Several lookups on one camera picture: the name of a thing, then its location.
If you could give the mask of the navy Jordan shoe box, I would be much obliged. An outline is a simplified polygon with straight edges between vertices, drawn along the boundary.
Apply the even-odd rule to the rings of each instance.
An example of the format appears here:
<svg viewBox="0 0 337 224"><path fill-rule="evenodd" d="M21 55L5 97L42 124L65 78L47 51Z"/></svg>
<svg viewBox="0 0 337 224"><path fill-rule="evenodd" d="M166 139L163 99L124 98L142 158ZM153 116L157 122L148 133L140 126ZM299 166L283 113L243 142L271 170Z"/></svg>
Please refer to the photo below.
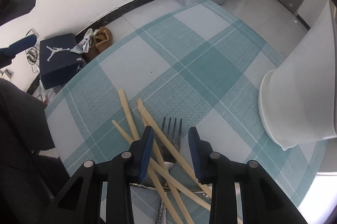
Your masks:
<svg viewBox="0 0 337 224"><path fill-rule="evenodd" d="M40 42L39 70L45 89L64 85L85 65L80 54L71 50L76 46L72 33L50 37Z"/></svg>

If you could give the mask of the teal plaid placemat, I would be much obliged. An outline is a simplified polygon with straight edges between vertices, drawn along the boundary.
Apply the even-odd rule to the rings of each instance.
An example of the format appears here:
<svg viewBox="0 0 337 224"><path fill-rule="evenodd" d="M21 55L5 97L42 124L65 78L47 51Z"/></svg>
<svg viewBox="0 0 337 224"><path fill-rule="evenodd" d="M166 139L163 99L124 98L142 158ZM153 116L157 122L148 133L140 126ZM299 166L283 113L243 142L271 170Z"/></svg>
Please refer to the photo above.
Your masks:
<svg viewBox="0 0 337 224"><path fill-rule="evenodd" d="M284 151L262 125L262 78L285 57L224 8L203 1L137 29L86 65L46 109L47 123L68 174L126 151L119 130L129 125L124 90L139 133L137 101L158 125L182 129L181 155L191 161L188 131L195 127L215 151L237 162L257 160L294 205L305 198L326 142Z"/></svg>

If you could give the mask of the white utensil holder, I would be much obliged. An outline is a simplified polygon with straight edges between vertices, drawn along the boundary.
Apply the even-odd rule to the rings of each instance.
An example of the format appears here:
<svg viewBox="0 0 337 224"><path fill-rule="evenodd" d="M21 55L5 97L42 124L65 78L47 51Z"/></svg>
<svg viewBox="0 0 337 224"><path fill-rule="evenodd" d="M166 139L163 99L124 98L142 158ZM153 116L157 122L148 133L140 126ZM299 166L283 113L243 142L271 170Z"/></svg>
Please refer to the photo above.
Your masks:
<svg viewBox="0 0 337 224"><path fill-rule="evenodd" d="M330 2L286 60L266 73L258 103L266 133L284 151L336 137L336 41Z"/></svg>

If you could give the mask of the bamboo chopstick by gripper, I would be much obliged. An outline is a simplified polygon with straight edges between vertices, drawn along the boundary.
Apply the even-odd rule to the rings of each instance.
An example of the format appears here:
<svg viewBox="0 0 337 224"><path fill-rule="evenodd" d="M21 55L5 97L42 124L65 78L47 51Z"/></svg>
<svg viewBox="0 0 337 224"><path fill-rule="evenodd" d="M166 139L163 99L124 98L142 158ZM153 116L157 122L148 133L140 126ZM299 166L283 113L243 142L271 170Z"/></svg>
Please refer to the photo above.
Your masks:
<svg viewBox="0 0 337 224"><path fill-rule="evenodd" d="M125 138L125 140L131 144L134 140L118 125L118 123L113 120L112 123L118 129L118 131L121 133L121 135ZM190 191L188 188L183 186L179 181L177 181L175 178L173 178L168 171L165 171L155 160L153 160L150 157L150 166L158 173L160 174L169 184L180 190L184 195L188 196L190 199L192 199L194 202L198 203L199 205L203 206L205 209L210 211L211 205L207 203L205 200L198 197L196 194L194 194L192 191Z"/></svg>

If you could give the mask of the bamboo chopstick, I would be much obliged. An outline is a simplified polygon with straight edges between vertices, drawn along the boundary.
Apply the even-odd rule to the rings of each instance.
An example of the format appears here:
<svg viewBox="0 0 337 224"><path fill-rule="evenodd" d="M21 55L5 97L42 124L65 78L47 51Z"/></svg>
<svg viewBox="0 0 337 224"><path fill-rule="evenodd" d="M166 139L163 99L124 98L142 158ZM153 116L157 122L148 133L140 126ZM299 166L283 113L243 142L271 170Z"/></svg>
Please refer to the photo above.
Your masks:
<svg viewBox="0 0 337 224"><path fill-rule="evenodd" d="M121 135L125 138L125 140L131 144L134 140L118 125L118 123L113 120L112 123L118 129L118 131L121 133ZM211 205L207 203L205 200L198 197L196 194L194 194L192 191L190 191L188 188L183 186L179 181L177 181L175 178L173 178L168 171L165 171L155 160L153 160L150 157L150 166L158 173L160 174L169 184L180 190L184 195L188 196L190 199L192 199L194 202L198 203L199 205L203 206L205 209L210 211Z"/></svg>
<svg viewBox="0 0 337 224"><path fill-rule="evenodd" d="M212 197L211 189L207 185L201 185L197 178L195 177L194 171L191 166L186 162L186 160L180 155L174 145L169 141L165 134L158 127L154 119L151 117L147 109L144 107L141 99L137 100L138 111L144 117L144 119L153 127L155 133L157 134L160 141L169 150L173 157L179 162L181 167L186 171L186 173L197 183L197 185L209 196Z"/></svg>

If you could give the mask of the brown suede shoes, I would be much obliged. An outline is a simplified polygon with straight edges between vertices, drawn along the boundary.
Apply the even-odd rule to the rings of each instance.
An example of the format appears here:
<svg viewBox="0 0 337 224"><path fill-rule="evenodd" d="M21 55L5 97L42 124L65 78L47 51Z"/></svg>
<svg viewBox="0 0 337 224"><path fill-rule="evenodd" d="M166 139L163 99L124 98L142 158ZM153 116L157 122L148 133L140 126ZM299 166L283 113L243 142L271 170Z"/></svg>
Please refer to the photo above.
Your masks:
<svg viewBox="0 0 337 224"><path fill-rule="evenodd" d="M86 63L90 63L90 61L108 49L112 44L111 31L107 27L100 27L91 38L91 45L88 49L88 53L83 54L84 60Z"/></svg>

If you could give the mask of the bamboo chopstick crossing steep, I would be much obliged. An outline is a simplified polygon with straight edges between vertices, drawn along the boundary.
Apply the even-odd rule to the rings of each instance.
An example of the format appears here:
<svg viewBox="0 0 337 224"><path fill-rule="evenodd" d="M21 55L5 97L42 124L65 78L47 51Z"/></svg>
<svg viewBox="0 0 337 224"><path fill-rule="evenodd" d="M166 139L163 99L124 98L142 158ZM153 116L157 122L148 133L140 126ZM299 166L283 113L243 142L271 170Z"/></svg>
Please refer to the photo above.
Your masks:
<svg viewBox="0 0 337 224"><path fill-rule="evenodd" d="M134 140L139 140L140 136L137 131L136 125L134 123L124 90L119 89L118 95L119 95L119 99L122 104L128 125L131 129L132 136L134 137ZM160 184L159 178L157 177L155 171L153 170L151 166L148 168L148 174L161 198L155 223L167 223L167 207L166 207L165 201L169 201L169 199L167 197L166 192L164 191L164 188Z"/></svg>

